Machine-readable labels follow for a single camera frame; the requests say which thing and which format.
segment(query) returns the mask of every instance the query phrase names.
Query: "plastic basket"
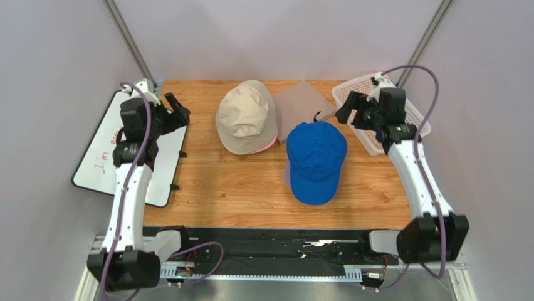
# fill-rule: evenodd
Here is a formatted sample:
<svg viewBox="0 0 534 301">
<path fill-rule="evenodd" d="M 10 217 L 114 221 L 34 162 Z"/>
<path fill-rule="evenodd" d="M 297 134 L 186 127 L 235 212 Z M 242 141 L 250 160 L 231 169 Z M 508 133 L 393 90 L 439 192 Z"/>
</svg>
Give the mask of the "plastic basket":
<svg viewBox="0 0 534 301">
<path fill-rule="evenodd" d="M 375 73 L 364 75 L 362 77 L 354 78 L 353 80 L 349 80 L 348 82 L 344 82 L 341 85 L 334 87 L 332 89 L 332 96 L 335 99 L 336 107 L 340 108 L 341 106 L 343 106 L 345 101 L 347 101 L 347 97 L 350 91 L 370 94 L 374 89 L 373 83 L 371 82 L 371 77 L 373 77 L 374 75 Z M 406 123 L 414 124 L 418 127 L 421 124 L 424 116 L 414 107 L 414 105 L 408 99 L 406 99 L 406 106 L 404 107 L 404 109 L 406 111 Z M 350 114 L 350 117 L 348 118 L 347 124 L 349 124 L 349 127 L 352 129 L 354 134 L 356 134 L 356 137 L 358 137 L 360 142 L 364 145 L 367 152 L 372 156 L 383 154 L 384 149 L 382 148 L 382 144 L 380 144 L 380 142 L 378 142 L 375 138 L 376 133 L 374 131 L 359 130 L 355 129 L 352 125 L 350 125 L 355 116 L 356 111 L 353 111 L 352 114 Z M 432 127 L 427 122 L 421 130 L 421 137 L 430 134 L 431 129 Z"/>
</svg>

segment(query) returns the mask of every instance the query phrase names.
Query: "white panel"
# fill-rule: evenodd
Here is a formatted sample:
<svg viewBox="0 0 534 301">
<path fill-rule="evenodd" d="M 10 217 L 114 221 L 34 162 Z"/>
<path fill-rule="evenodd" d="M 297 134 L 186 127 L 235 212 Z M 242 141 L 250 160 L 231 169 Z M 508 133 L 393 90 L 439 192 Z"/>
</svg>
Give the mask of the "white panel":
<svg viewBox="0 0 534 301">
<path fill-rule="evenodd" d="M 117 0 L 156 80 L 355 78 L 406 63 L 439 3 Z"/>
<path fill-rule="evenodd" d="M 534 300 L 534 5 L 456 1 L 421 64 L 441 94 L 424 139 L 443 195 L 471 224 L 463 253 L 479 300 Z M 415 71 L 421 112 L 433 85 Z"/>
<path fill-rule="evenodd" d="M 0 300 L 72 300 L 112 198 L 70 179 L 121 80 L 101 1 L 1 1 Z"/>
</svg>

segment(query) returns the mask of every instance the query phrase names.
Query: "cap brim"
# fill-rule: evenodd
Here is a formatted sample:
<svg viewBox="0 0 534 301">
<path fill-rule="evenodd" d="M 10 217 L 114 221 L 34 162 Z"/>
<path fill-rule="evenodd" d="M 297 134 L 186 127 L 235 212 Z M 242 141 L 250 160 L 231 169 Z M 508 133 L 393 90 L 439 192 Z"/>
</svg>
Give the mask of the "cap brim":
<svg viewBox="0 0 534 301">
<path fill-rule="evenodd" d="M 272 145 L 271 142 L 273 141 L 273 136 L 277 132 L 275 103 L 273 102 L 271 94 L 262 82 L 257 80 L 247 80 L 245 82 L 240 83 L 239 85 L 247 85 L 256 89 L 261 94 L 261 96 L 265 98 L 265 100 L 267 101 L 267 106 L 269 106 L 267 120 L 263 131 L 255 137 L 248 137 L 245 139 L 236 138 L 226 130 L 226 128 L 220 121 L 219 110 L 217 110 L 217 113 L 215 115 L 215 125 L 217 127 L 217 132 L 219 133 L 219 138 L 222 144 L 227 150 L 229 150 L 233 154 L 245 155 L 259 151 L 269 144 Z"/>
<path fill-rule="evenodd" d="M 341 169 L 322 182 L 311 182 L 290 166 L 291 191 L 297 200 L 305 204 L 322 205 L 333 199 L 339 187 L 340 175 Z"/>
</svg>

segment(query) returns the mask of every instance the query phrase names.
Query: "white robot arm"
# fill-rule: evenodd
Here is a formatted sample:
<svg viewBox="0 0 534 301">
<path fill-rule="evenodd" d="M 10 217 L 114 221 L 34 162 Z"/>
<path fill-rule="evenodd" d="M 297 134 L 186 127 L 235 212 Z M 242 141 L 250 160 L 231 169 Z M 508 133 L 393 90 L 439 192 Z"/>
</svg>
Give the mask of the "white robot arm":
<svg viewBox="0 0 534 301">
<path fill-rule="evenodd" d="M 381 73 L 372 79 L 375 89 L 369 94 L 350 92 L 343 107 L 335 114 L 340 123 L 346 124 L 352 110 L 356 116 L 352 125 L 357 129 L 373 130 L 399 172 L 411 210 L 412 222 L 401 231 L 373 230 L 369 233 L 370 247 L 379 253 L 400 256 L 405 263 L 439 261 L 441 241 L 438 211 L 445 222 L 446 260 L 455 260 L 469 230 L 465 216 L 456 216 L 452 207 L 441 194 L 432 172 L 428 167 L 421 143 L 416 137 L 417 127 L 405 122 L 406 95 Z M 419 158 L 414 153 L 414 143 L 419 150 Z M 425 175 L 418 166 L 421 162 Z M 432 198 L 427 181 L 435 194 Z"/>
<path fill-rule="evenodd" d="M 123 128 L 117 135 L 113 151 L 116 189 L 112 215 L 100 253 L 89 255 L 87 260 L 89 271 L 100 279 L 107 257 L 112 257 L 105 280 L 106 289 L 110 291 L 155 287 L 159 282 L 161 263 L 182 247 L 181 227 L 166 228 L 145 245 L 143 215 L 147 189 L 158 153 L 156 141 L 161 135 L 189 124 L 190 112 L 171 93 L 165 97 L 174 111 L 167 111 L 151 92 L 152 83 L 146 79 L 137 82 L 135 86 L 149 102 L 151 118 L 147 120 L 147 109 L 138 91 L 131 87 L 124 88 L 123 92 L 130 94 L 130 98 L 120 106 Z M 151 126 L 146 148 L 139 154 L 148 121 Z M 128 181 L 128 173 L 138 155 L 140 159 Z M 128 186 L 124 192 L 125 181 L 128 181 Z"/>
</svg>

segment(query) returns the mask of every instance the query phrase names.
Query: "wooden table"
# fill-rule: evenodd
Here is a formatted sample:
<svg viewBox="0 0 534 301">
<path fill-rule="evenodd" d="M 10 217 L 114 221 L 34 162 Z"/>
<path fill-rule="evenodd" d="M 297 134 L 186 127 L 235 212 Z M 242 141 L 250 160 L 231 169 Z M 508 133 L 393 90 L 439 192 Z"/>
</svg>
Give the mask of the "wooden table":
<svg viewBox="0 0 534 301">
<path fill-rule="evenodd" d="M 266 80 L 272 95 L 296 80 Z M 172 92 L 191 111 L 191 123 L 176 184 L 164 208 L 146 206 L 146 226 L 264 228 L 403 228 L 410 221 L 406 194 L 395 167 L 385 155 L 370 156 L 347 125 L 328 120 L 347 138 L 348 154 L 339 190 L 329 203 L 305 205 L 285 184 L 286 145 L 275 143 L 254 155 L 227 151 L 215 127 L 215 113 L 225 94 L 240 81 L 166 81 L 161 95 Z M 311 81 L 334 104 L 331 90 L 341 82 Z"/>
</svg>

